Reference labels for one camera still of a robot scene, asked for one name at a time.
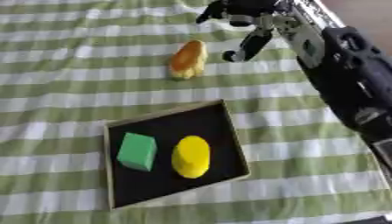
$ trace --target yellow cup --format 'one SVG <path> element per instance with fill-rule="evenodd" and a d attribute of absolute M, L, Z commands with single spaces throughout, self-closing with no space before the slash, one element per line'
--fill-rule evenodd
<path fill-rule="evenodd" d="M 186 136 L 174 148 L 171 165 L 184 178 L 201 177 L 210 166 L 210 147 L 199 136 Z"/>

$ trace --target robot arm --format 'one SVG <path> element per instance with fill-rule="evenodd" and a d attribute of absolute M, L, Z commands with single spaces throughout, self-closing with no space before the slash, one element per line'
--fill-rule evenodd
<path fill-rule="evenodd" d="M 392 64 L 378 47 L 320 0 L 218 0 L 210 6 L 198 24 L 226 18 L 233 26 L 255 26 L 224 60 L 251 60 L 277 30 L 324 102 L 360 133 L 392 178 Z"/>

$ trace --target green cube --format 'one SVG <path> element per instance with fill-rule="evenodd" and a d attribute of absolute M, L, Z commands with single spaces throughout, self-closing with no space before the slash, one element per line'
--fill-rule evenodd
<path fill-rule="evenodd" d="M 157 145 L 151 136 L 126 133 L 117 160 L 123 165 L 140 171 L 150 171 Z"/>

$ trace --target bread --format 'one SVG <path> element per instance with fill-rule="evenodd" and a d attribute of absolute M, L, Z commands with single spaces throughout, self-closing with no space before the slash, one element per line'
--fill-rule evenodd
<path fill-rule="evenodd" d="M 189 41 L 171 57 L 171 76 L 185 80 L 199 76 L 204 71 L 206 60 L 206 44 L 199 40 Z"/>

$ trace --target tray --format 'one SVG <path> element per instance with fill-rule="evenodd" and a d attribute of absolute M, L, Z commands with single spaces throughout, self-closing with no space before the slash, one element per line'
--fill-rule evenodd
<path fill-rule="evenodd" d="M 132 170 L 116 161 L 127 132 L 155 137 L 157 155 L 151 171 Z M 210 168 L 196 179 L 182 178 L 172 169 L 173 147 L 181 138 L 189 135 L 203 137 L 211 147 Z M 249 175 L 241 145 L 222 100 L 112 122 L 105 126 L 104 139 L 111 209 Z"/>

